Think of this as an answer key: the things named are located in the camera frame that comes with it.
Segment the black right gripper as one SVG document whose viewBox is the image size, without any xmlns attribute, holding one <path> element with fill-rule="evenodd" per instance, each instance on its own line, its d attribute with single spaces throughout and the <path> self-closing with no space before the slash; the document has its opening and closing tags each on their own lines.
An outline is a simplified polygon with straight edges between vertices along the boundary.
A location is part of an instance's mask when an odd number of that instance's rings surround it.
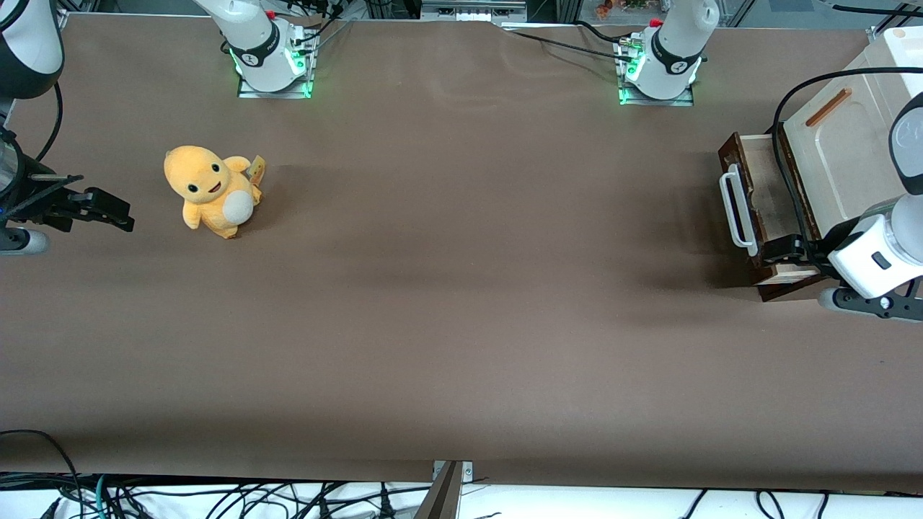
<svg viewBox="0 0 923 519">
<path fill-rule="evenodd" d="M 73 221 L 98 221 L 131 233 L 130 204 L 104 190 L 70 190 L 60 182 L 27 182 L 7 198 L 7 220 L 69 232 Z"/>
</svg>

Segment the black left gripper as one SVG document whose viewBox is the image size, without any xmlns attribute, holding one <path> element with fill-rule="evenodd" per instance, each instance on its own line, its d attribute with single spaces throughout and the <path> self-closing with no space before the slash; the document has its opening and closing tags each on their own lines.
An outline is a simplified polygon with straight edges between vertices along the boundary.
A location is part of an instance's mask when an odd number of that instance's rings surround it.
<svg viewBox="0 0 923 519">
<path fill-rule="evenodd" d="M 764 264 L 810 264 L 824 276 L 837 276 L 829 255 L 836 249 L 836 239 L 808 240 L 801 236 L 781 236 L 764 242 Z"/>
</svg>

